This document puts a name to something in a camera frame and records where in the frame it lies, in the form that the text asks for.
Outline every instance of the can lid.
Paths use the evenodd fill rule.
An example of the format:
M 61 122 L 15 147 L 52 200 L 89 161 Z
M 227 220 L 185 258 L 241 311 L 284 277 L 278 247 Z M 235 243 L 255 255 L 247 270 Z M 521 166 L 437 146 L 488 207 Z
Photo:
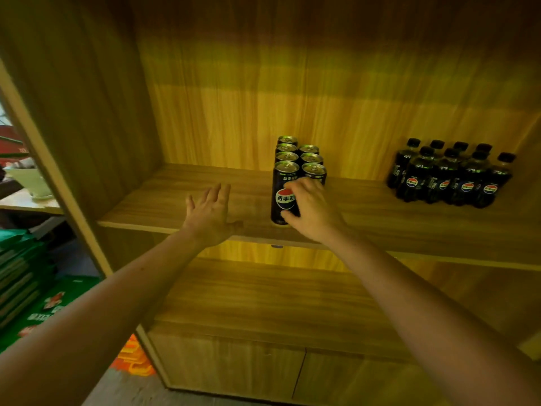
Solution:
M 479 144 L 479 145 L 477 145 L 475 150 L 489 153 L 491 151 L 491 149 L 492 149 L 492 145 L 490 145 L 490 144 Z
M 291 144 L 292 142 L 298 142 L 297 137 L 294 137 L 292 135 L 281 135 L 278 137 L 278 141 L 285 142 L 287 144 Z
M 487 159 L 489 157 L 489 153 L 487 152 L 484 152 L 484 151 L 475 151 L 473 154 L 472 154 L 472 158 L 474 160 L 477 160 L 477 161 L 484 161 L 485 159 Z
M 447 158 L 457 158 L 458 157 L 458 150 L 454 148 L 448 148 L 444 152 L 444 156 Z
M 442 149 L 444 145 L 445 142 L 441 140 L 432 140 L 432 142 L 430 143 L 430 147 L 434 149 Z
M 517 156 L 515 154 L 501 153 L 500 155 L 498 155 L 498 161 L 511 163 L 515 160 L 516 157 Z
M 299 170 L 299 166 L 292 161 L 278 161 L 274 164 L 274 169 L 280 172 L 295 172 Z
M 276 159 L 280 161 L 296 161 L 299 156 L 296 153 L 282 151 L 276 154 Z
M 281 152 L 294 152 L 294 151 L 297 151 L 297 147 L 294 146 L 293 144 L 286 144 L 286 143 L 282 143 L 282 144 L 278 144 L 276 146 L 277 149 L 279 149 Z
M 308 162 L 308 163 L 305 163 L 303 166 L 302 166 L 302 170 L 308 174 L 312 174 L 312 175 L 322 175 L 322 174 L 326 174 L 327 173 L 327 168 L 325 168 L 323 165 L 321 164 L 316 164 L 314 162 Z
M 312 154 L 312 153 L 301 154 L 301 159 L 306 162 L 316 162 L 316 163 L 323 162 L 323 157 L 321 155 Z
M 454 143 L 453 148 L 457 149 L 459 151 L 465 151 L 465 150 L 468 149 L 468 143 L 467 142 L 462 142 L 462 141 L 457 141 L 457 142 Z
M 299 147 L 299 149 L 304 153 L 316 153 L 319 151 L 319 147 L 311 144 L 304 144 Z
M 417 148 L 419 145 L 421 145 L 421 140 L 418 140 L 417 138 L 410 138 L 407 141 L 407 146 L 408 147 Z
M 419 151 L 419 154 L 423 155 L 423 156 L 430 156 L 430 155 L 434 155 L 434 148 L 430 148 L 430 147 L 422 147 L 421 150 Z

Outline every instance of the left arm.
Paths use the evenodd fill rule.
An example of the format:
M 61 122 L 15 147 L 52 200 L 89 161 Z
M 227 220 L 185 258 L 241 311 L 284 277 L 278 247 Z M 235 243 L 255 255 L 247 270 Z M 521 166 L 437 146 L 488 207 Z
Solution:
M 99 283 L 0 355 L 5 405 L 81 404 L 146 310 L 199 252 L 229 238 L 230 186 L 186 200 L 182 229 Z

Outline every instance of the silver can top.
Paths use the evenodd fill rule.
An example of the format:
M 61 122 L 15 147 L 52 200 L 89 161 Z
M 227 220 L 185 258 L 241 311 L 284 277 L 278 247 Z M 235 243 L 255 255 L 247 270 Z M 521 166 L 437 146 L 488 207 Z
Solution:
M 293 144 L 278 144 L 276 146 L 277 149 L 279 149 L 281 152 L 295 152 L 297 151 L 297 147 Z
M 274 164 L 274 169 L 280 172 L 295 172 L 299 170 L 299 166 L 292 161 L 279 161 Z
M 296 161 L 299 156 L 296 153 L 289 153 L 287 151 L 282 151 L 276 154 L 276 159 L 280 161 Z
M 316 153 L 319 152 L 319 147 L 310 144 L 304 144 L 299 147 L 299 150 L 304 153 Z
M 310 175 L 323 175 L 327 173 L 327 168 L 323 165 L 308 162 L 302 166 L 302 170 Z
M 315 162 L 318 164 L 323 162 L 323 157 L 319 154 L 305 153 L 301 155 L 301 158 L 304 162 Z
M 291 144 L 292 142 L 299 142 L 297 137 L 291 135 L 281 135 L 278 137 L 278 141 L 284 142 L 286 144 Z

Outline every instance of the forearm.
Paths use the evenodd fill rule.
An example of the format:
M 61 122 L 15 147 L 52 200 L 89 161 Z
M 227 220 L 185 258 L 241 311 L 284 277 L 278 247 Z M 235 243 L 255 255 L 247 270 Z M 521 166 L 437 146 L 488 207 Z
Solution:
M 335 234 L 328 245 L 451 400 L 539 404 L 535 366 L 490 327 L 354 232 Z
M 199 250 L 186 233 L 173 234 L 17 341 L 0 356 L 3 402 L 81 403 Z

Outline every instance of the can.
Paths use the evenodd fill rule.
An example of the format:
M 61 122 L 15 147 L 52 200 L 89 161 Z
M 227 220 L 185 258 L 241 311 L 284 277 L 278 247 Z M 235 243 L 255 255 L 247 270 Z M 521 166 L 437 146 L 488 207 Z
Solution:
M 270 220 L 277 225 L 287 225 L 280 212 L 291 211 L 299 216 L 299 207 L 295 195 L 290 189 L 283 186 L 299 177 L 299 166 L 291 161 L 279 161 L 274 164 L 272 176 L 272 204 L 270 207 Z
M 280 153 L 276 153 L 276 155 L 274 156 L 274 163 L 277 163 L 280 161 L 291 161 L 291 162 L 297 163 L 298 158 L 299 156 L 296 153 L 282 151 Z
M 299 156 L 302 154 L 319 154 L 319 147 L 311 144 L 304 144 L 299 147 L 297 154 L 299 154 Z
M 297 161 L 300 167 L 309 162 L 323 165 L 323 157 L 319 154 L 303 153 Z
M 299 146 L 299 140 L 297 137 L 291 135 L 281 135 L 278 137 L 277 144 L 293 144 L 294 146 Z
M 325 181 L 327 180 L 327 168 L 321 164 L 309 162 L 302 166 L 302 176 L 307 176 L 313 180 L 319 180 L 322 185 L 325 185 Z
M 289 152 L 289 153 L 296 153 L 297 147 L 293 144 L 278 144 L 276 146 L 276 150 L 274 151 L 275 154 L 281 153 L 281 152 Z

